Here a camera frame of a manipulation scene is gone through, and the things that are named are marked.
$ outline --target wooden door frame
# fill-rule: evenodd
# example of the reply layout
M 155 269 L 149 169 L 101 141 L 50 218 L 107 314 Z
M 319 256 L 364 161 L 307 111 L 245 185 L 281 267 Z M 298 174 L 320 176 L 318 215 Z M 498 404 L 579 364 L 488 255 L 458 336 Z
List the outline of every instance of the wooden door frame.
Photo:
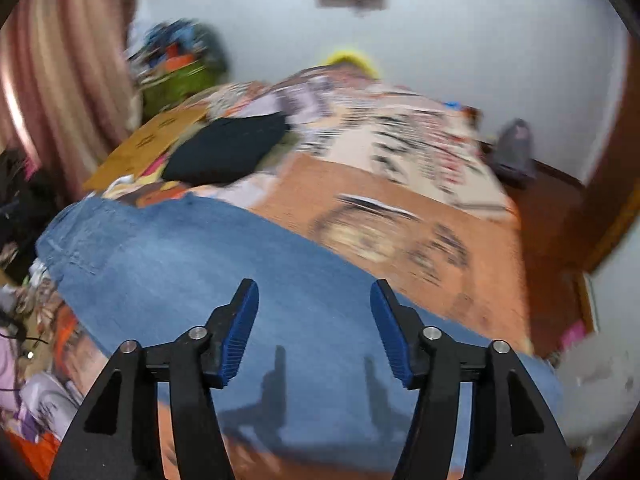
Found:
M 636 180 L 634 190 L 604 236 L 596 244 L 595 248 L 584 265 L 575 273 L 575 285 L 580 303 L 580 313 L 584 320 L 587 332 L 596 332 L 597 322 L 594 316 L 594 304 L 591 295 L 589 275 L 613 253 L 620 245 L 625 235 L 631 229 L 640 214 L 640 179 Z

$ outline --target white wall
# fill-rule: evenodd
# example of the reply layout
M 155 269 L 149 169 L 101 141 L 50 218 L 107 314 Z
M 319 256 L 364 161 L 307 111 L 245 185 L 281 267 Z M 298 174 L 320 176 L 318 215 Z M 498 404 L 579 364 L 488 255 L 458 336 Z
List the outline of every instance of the white wall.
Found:
M 529 121 L 536 158 L 589 176 L 626 56 L 607 0 L 385 2 L 354 12 L 317 0 L 140 0 L 136 25 L 182 17 L 215 25 L 235 80 L 276 82 L 336 48 L 357 48 L 389 82 L 481 108 L 487 138 L 512 118 Z
M 640 365 L 640 217 L 591 275 L 601 333 L 614 335 Z

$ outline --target bed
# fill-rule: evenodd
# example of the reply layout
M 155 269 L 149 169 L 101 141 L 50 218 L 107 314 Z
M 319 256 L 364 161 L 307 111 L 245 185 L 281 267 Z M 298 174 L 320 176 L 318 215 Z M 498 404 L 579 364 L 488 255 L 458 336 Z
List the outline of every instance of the bed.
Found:
M 464 108 L 388 86 L 348 65 L 311 68 L 274 86 L 228 84 L 181 105 L 195 107 L 205 107 L 209 121 L 284 110 L 294 137 L 230 186 L 164 182 L 159 175 L 171 146 L 143 171 L 107 189 L 89 188 L 138 208 L 192 194 L 247 209 L 388 279 L 429 312 L 531 353 L 517 211 L 483 163 Z M 188 130 L 183 137 L 193 135 Z M 18 290 L 17 312 L 28 333 L 49 345 L 25 343 L 33 357 L 17 360 L 16 380 L 50 372 L 81 402 L 108 358 L 40 265 Z M 55 429 L 43 430 L 43 421 L 25 409 L 4 410 L 2 417 L 5 428 L 32 444 L 47 442 L 43 453 L 54 455 Z M 159 424 L 172 480 L 178 473 L 162 402 Z M 226 444 L 242 478 L 388 478 L 376 468 L 275 456 L 237 436 Z

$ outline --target pile of clothes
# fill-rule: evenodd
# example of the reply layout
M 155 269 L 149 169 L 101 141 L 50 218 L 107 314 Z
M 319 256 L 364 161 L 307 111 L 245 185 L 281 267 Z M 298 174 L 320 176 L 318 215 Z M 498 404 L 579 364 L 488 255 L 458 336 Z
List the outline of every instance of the pile of clothes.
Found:
M 82 402 L 68 372 L 56 366 L 76 331 L 64 316 L 53 321 L 47 314 L 62 302 L 55 290 L 37 259 L 25 285 L 0 288 L 0 426 L 5 445 L 41 479 Z M 55 333 L 63 335 L 60 343 Z
M 269 93 L 251 102 L 265 88 L 226 84 L 159 114 L 117 147 L 84 188 L 104 192 L 161 179 L 229 190 L 257 172 L 275 173 L 301 139 L 282 100 Z
M 145 121 L 220 84 L 228 73 L 215 31 L 194 20 L 156 25 L 129 66 L 142 91 Z

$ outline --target black cable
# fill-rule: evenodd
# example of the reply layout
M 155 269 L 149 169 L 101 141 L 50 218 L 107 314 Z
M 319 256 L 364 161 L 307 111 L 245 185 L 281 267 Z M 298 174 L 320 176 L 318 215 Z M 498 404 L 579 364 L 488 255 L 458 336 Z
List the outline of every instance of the black cable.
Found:
M 2 332 L 0 332 L 0 336 L 4 337 L 5 339 L 18 339 L 16 336 L 13 335 L 4 335 Z M 44 339 L 40 339 L 39 337 L 25 337 L 24 338 L 25 341 L 39 341 L 41 343 L 44 343 L 45 345 L 49 344 L 49 341 L 44 341 Z

